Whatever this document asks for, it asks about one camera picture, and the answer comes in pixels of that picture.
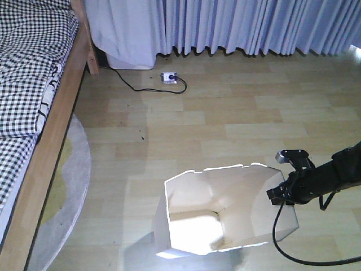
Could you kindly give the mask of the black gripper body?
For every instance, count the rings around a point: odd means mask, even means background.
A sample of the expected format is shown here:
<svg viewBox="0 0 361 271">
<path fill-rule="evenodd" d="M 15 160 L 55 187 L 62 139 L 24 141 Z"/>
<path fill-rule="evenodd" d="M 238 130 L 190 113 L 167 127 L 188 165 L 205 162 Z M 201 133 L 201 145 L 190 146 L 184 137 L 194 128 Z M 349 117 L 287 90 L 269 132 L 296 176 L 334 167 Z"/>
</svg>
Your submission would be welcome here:
<svg viewBox="0 0 361 271">
<path fill-rule="evenodd" d="M 286 205 L 306 204 L 313 199 L 312 195 L 307 193 L 306 186 L 302 180 L 311 171 L 293 171 L 288 174 L 288 178 L 281 182 L 277 187 L 266 191 L 272 205 L 279 206 L 282 203 Z"/>
</svg>

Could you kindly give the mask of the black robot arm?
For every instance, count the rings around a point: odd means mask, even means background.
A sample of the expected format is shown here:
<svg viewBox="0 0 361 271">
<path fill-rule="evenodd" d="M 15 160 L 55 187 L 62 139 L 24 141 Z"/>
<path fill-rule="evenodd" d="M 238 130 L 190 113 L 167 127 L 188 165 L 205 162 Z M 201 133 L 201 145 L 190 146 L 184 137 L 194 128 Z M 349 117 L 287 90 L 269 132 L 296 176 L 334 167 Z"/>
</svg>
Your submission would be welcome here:
<svg viewBox="0 0 361 271">
<path fill-rule="evenodd" d="M 332 155 L 331 161 L 316 167 L 305 150 L 281 150 L 276 155 L 278 163 L 289 163 L 295 169 L 286 181 L 267 190 L 273 205 L 307 204 L 314 198 L 329 193 L 320 208 L 325 210 L 334 194 L 360 185 L 360 143 Z"/>
</svg>

